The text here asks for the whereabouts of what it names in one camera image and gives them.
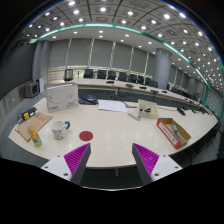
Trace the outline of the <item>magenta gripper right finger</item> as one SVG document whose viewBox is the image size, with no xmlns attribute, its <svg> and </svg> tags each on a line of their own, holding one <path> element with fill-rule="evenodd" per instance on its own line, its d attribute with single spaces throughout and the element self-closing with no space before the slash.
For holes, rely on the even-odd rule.
<svg viewBox="0 0 224 224">
<path fill-rule="evenodd" d="M 132 144 L 132 154 L 143 185 L 152 183 L 182 169 L 168 155 L 158 155 L 136 143 Z"/>
</svg>

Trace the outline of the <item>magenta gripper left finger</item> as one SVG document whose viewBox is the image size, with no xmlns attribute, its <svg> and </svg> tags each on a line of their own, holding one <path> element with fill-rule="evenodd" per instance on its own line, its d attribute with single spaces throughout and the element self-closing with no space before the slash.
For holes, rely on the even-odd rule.
<svg viewBox="0 0 224 224">
<path fill-rule="evenodd" d="M 42 169 L 77 185 L 80 184 L 91 154 L 89 143 L 65 155 L 58 155 L 42 166 Z"/>
</svg>

